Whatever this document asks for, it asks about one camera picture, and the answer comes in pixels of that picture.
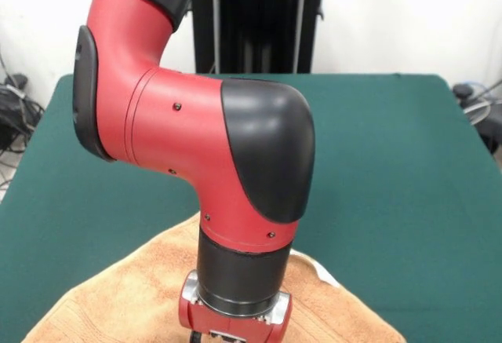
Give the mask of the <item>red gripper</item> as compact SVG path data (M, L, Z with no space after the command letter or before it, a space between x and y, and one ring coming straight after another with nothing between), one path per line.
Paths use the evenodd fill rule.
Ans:
M290 294L281 292L274 307L260 316L234 318L214 312L199 299L181 296L178 316L180 324L191 331L189 343L201 343L204 338L223 342L281 342L293 310Z

